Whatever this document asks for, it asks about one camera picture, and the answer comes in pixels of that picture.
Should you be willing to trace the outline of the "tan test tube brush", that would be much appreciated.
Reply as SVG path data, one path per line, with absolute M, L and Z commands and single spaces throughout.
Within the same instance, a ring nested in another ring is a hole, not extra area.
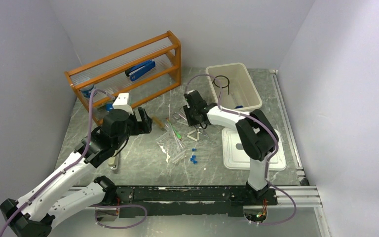
M 156 116 L 152 117 L 153 122 L 157 125 L 157 127 L 163 131 L 166 130 L 166 125 Z

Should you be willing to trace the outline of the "white clay triangle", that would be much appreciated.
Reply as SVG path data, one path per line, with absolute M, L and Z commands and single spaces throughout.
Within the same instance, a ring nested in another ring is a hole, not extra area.
M 200 140 L 200 131 L 199 129 L 194 129 L 187 134 L 187 137 L 195 142 Z

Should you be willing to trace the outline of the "colourful plastic spoons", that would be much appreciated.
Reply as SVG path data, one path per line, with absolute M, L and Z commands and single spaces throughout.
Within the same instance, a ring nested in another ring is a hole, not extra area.
M 177 130 L 172 125 L 172 123 L 170 122 L 170 120 L 168 118 L 166 118 L 166 121 L 167 121 L 168 125 L 170 126 L 170 128 L 172 129 L 172 131 L 174 132 L 174 135 L 177 137 L 177 139 L 181 140 L 182 139 L 181 135 L 177 132 Z

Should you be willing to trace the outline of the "black metal ring tripod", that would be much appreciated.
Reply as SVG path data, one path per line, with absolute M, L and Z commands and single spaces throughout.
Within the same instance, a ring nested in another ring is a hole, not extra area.
M 219 89 L 219 95 L 218 98 L 221 97 L 221 93 L 223 91 L 227 92 L 227 95 L 230 95 L 230 79 L 227 76 L 224 75 L 218 75 L 215 76 L 215 78 L 212 81 L 212 84 Z

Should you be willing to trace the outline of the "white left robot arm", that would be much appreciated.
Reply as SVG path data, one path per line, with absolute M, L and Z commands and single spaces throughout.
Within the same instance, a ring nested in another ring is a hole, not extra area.
M 117 187 L 106 176 L 97 177 L 82 191 L 62 195 L 121 151 L 130 136 L 151 132 L 152 119 L 144 108 L 139 107 L 138 112 L 141 120 L 133 111 L 113 108 L 101 126 L 88 129 L 87 136 L 49 177 L 24 196 L 5 200 L 0 205 L 6 220 L 0 236 L 10 227 L 18 237 L 46 237 L 61 222 L 89 206 L 113 204 Z

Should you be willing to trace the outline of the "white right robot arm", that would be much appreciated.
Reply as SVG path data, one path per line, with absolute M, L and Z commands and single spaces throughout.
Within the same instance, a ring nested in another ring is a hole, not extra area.
M 250 158 L 247 200 L 259 204 L 270 186 L 269 161 L 279 150 L 279 137 L 260 109 L 242 112 L 216 103 L 208 104 L 197 90 L 184 94 L 183 106 L 189 126 L 219 125 L 237 132 L 245 154 Z

